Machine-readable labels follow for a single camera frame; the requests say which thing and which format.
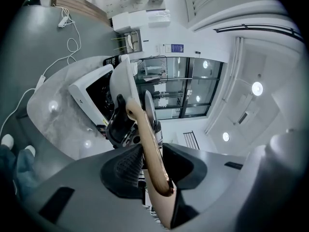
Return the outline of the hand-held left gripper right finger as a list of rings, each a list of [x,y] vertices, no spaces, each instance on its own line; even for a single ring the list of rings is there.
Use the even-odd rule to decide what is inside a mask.
[[[246,157],[163,145],[176,185],[173,228],[265,228],[295,200],[302,181],[302,133],[275,135]]]

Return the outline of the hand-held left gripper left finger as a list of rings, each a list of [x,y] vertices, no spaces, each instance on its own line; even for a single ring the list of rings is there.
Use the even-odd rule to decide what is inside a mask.
[[[49,232],[152,232],[138,177],[142,147],[74,161],[41,183],[25,207]]]

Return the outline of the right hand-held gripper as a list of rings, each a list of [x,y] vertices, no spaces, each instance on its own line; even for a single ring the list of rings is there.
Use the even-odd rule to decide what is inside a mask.
[[[122,94],[117,95],[114,115],[110,121],[111,129],[106,131],[106,138],[114,149],[140,144],[140,135],[134,121],[126,112],[126,101]],[[144,91],[144,108],[158,144],[162,144],[161,123],[158,121],[151,93]]]

